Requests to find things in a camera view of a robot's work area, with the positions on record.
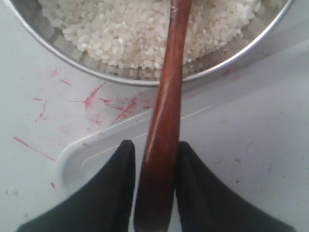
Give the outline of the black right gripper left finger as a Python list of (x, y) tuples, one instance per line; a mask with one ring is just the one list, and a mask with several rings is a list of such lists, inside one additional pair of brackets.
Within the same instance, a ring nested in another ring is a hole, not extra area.
[(135, 187), (135, 147), (124, 140), (82, 188), (19, 232), (127, 232)]

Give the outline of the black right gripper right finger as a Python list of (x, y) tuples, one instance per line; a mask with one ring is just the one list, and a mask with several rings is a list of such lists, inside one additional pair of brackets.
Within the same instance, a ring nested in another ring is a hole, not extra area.
[(187, 142), (179, 142), (176, 198), (184, 232), (292, 232), (292, 226), (228, 188)]

